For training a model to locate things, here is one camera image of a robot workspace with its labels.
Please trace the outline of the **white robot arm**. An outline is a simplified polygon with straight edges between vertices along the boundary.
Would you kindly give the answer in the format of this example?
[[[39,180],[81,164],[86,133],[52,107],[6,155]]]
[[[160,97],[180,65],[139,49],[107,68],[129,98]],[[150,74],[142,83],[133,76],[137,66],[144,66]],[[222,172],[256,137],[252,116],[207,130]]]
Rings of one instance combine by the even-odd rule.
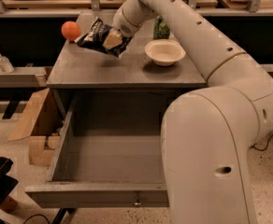
[[[163,117],[172,224],[257,224],[247,155],[273,129],[273,78],[181,0],[126,0],[113,26],[133,36],[155,14],[208,84],[177,98]]]

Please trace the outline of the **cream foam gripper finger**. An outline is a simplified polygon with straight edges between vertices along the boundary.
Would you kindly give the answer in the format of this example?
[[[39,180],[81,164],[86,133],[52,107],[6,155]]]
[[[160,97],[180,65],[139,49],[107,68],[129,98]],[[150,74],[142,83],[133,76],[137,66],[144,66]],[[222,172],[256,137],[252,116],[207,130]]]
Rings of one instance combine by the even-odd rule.
[[[122,34],[115,29],[111,29],[108,32],[107,37],[105,38],[103,47],[106,49],[113,49],[119,46],[121,43],[122,43]]]

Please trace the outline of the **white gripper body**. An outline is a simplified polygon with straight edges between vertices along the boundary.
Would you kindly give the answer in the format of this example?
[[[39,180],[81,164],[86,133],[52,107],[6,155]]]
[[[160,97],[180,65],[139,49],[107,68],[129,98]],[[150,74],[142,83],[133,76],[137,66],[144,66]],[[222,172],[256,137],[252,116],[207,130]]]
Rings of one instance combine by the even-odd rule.
[[[114,15],[112,26],[124,37],[133,37],[137,32],[137,28],[125,18],[123,9],[121,7]]]

